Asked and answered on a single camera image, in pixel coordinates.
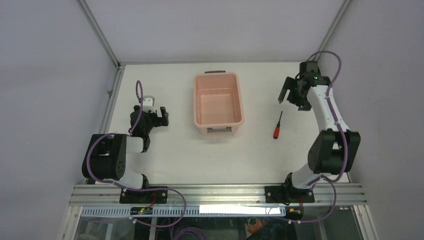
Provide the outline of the red-handled black screwdriver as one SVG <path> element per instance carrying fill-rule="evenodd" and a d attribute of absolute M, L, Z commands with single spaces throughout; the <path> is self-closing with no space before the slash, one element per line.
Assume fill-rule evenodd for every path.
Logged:
<path fill-rule="evenodd" d="M 280 136 L 280 127 L 281 127 L 281 119 L 282 119 L 283 111 L 280 112 L 278 122 L 276 124 L 275 130 L 273 132 L 273 138 L 276 140 Z"/>

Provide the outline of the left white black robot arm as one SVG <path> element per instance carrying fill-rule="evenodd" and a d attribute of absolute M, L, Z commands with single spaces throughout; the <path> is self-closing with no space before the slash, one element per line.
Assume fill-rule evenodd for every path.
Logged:
<path fill-rule="evenodd" d="M 154 107 L 135 105 L 130 114 L 128 133 L 93 134 L 81 166 L 83 176 L 124 190 L 132 189 L 134 200 L 147 202 L 151 196 L 148 178 L 128 166 L 127 155 L 147 152 L 152 129 L 169 125 L 166 108 L 161 106 L 159 109 L 160 115 Z"/>

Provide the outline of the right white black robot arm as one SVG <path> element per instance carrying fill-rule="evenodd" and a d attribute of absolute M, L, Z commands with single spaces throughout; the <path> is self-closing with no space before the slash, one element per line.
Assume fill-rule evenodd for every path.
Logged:
<path fill-rule="evenodd" d="M 296 202 L 320 179 L 335 176 L 337 182 L 350 171 L 358 151 L 361 136 L 344 122 L 335 103 L 332 81 L 321 75 L 316 61 L 299 64 L 296 77 L 287 77 L 278 96 L 278 102 L 287 100 L 299 111 L 313 111 L 319 133 L 307 153 L 307 163 L 291 172 L 282 187 L 282 196 Z"/>

